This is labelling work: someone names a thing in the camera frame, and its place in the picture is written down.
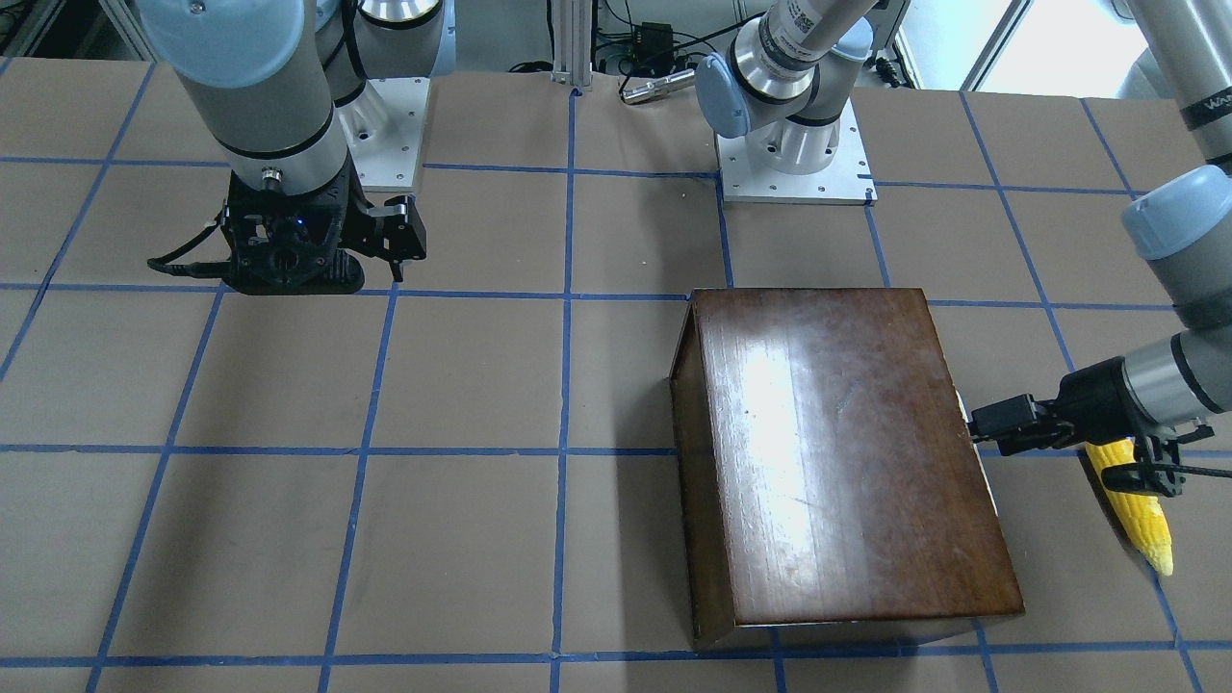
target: yellow object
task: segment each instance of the yellow object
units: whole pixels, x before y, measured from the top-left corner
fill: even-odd
[[[1087,456],[1095,469],[1095,476],[1105,469],[1133,461],[1133,443],[1117,440],[1108,445],[1087,444]],[[1108,502],[1111,503],[1116,518],[1121,520],[1130,544],[1142,552],[1163,576],[1172,575],[1172,533],[1168,531],[1168,519],[1163,517],[1159,498],[1137,493],[1117,493],[1104,488]]]

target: brown wooden box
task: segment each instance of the brown wooden box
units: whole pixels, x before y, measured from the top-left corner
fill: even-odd
[[[699,649],[1023,613],[919,290],[699,290],[671,393]]]

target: metal mounting plate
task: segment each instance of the metal mounting plate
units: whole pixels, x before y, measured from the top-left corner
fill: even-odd
[[[793,205],[864,205],[877,200],[869,155],[864,150],[855,110],[843,107],[843,136],[830,165],[816,174],[776,171],[749,157],[745,139],[715,136],[723,174],[723,199],[728,202],[780,202]]]
[[[430,83],[426,76],[372,80],[372,86],[389,109],[394,127],[351,144],[351,157],[363,190],[407,192],[419,187]]]

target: box top surface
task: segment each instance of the box top surface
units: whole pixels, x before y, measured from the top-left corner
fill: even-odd
[[[737,624],[1018,613],[918,290],[694,295]]]

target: table surface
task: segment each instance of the table surface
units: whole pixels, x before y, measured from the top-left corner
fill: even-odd
[[[687,92],[615,85],[439,80],[429,259],[251,298],[144,266],[228,175],[165,67],[0,63],[0,689],[1227,686],[1227,487],[1167,503],[1161,582],[1071,450],[984,455],[1026,617],[918,650],[686,651],[686,295],[923,287],[968,406],[1050,397],[1179,327],[1117,222],[1201,163],[1170,102],[857,91],[876,206],[749,206]],[[1232,457],[1226,432],[1198,448]]]

